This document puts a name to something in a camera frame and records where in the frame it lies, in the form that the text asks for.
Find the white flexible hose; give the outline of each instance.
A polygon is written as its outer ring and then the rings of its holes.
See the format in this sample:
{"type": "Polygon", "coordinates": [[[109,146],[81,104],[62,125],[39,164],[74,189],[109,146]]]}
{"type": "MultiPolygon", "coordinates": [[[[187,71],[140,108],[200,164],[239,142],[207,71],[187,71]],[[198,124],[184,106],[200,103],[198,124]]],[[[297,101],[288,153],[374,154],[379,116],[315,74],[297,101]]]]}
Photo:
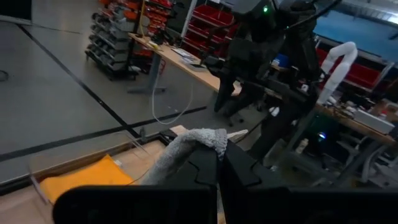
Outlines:
{"type": "Polygon", "coordinates": [[[190,96],[189,103],[188,103],[187,107],[174,120],[167,122],[167,123],[163,123],[156,117],[156,114],[155,114],[155,91],[156,91],[158,79],[159,79],[159,73],[156,76],[154,89],[152,90],[152,116],[160,124],[163,124],[163,125],[172,124],[172,123],[176,122],[176,120],[178,120],[181,117],[181,115],[183,115],[186,112],[186,110],[188,110],[188,108],[191,106],[191,103],[193,100],[193,81],[191,82],[191,96],[190,96]]]}

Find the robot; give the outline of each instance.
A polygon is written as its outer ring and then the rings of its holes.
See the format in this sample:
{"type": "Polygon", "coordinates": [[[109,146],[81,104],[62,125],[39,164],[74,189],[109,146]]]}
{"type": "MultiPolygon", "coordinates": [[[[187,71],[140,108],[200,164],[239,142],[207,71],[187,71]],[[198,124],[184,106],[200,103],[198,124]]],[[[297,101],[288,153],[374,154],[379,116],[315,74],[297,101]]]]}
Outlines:
{"type": "Polygon", "coordinates": [[[261,137],[248,150],[248,154],[259,161],[278,139],[286,135],[292,122],[307,114],[316,103],[315,84],[319,82],[322,70],[315,51],[313,30],[316,19],[341,0],[335,0],[318,14],[315,2],[285,0],[278,7],[273,0],[238,1],[232,8],[235,22],[229,26],[239,23],[239,27],[229,43],[225,61],[209,52],[202,60],[220,79],[214,110],[219,112],[223,108],[227,118],[261,100],[265,88],[282,95],[284,103],[280,112],[262,121],[261,137]],[[283,80],[264,75],[279,52],[288,56],[297,68],[283,80]],[[242,90],[231,102],[236,80],[241,82],[242,90]],[[303,83],[308,86],[306,91],[301,89],[303,83]]]}

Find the wall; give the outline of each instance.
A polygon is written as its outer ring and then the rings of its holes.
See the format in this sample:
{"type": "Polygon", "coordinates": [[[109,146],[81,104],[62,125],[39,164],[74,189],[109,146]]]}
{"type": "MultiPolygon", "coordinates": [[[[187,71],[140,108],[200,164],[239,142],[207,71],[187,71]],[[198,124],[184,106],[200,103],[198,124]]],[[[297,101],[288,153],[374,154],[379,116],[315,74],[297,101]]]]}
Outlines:
{"type": "Polygon", "coordinates": [[[331,11],[327,17],[318,19],[315,33],[340,42],[353,41],[357,48],[398,62],[398,40],[389,36],[398,29],[366,19],[331,11]]]}

